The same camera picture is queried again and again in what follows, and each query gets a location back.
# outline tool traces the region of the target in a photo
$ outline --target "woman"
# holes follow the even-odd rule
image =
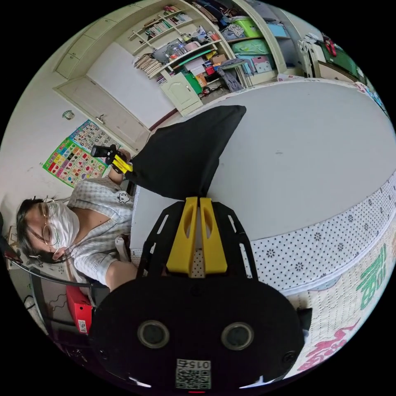
[[[131,155],[120,150],[130,161]],[[137,268],[120,261],[116,238],[129,235],[133,198],[122,191],[123,175],[80,181],[67,204],[26,199],[17,213],[19,246],[27,257],[49,264],[73,258],[77,271],[110,291],[135,279]]]

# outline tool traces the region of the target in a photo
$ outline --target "green storage box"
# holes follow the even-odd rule
[[[236,42],[231,45],[234,54],[243,55],[269,55],[271,51],[268,48],[267,42],[263,38],[254,38],[252,40],[245,40]]]
[[[197,79],[191,73],[183,73],[186,80],[189,82],[197,95],[202,93],[202,87],[199,85]]]
[[[232,24],[243,29],[246,37],[263,37],[257,25],[248,16],[235,16],[230,20]]]
[[[336,48],[335,52],[337,56],[334,57],[332,56],[332,54],[330,54],[330,52],[326,48],[325,43],[321,42],[320,46],[323,50],[327,62],[343,68],[357,79],[360,79],[356,63],[342,49]]]

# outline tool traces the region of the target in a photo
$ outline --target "door handle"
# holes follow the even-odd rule
[[[104,116],[104,114],[100,115],[99,117],[95,117],[100,123],[102,123],[103,125],[105,125],[106,123],[102,120],[102,117]]]

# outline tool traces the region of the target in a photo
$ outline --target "glasses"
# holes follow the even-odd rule
[[[52,206],[55,205],[55,202],[51,198],[46,198],[40,205],[41,214],[44,216],[44,228],[42,230],[42,237],[46,245],[54,246],[58,243],[58,231],[56,228],[51,225],[50,218],[52,214]]]

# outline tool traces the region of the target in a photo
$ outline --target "face mask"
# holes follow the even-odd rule
[[[52,234],[54,248],[71,247],[80,230],[80,221],[77,215],[62,202],[48,205],[48,210],[49,221],[54,230]]]

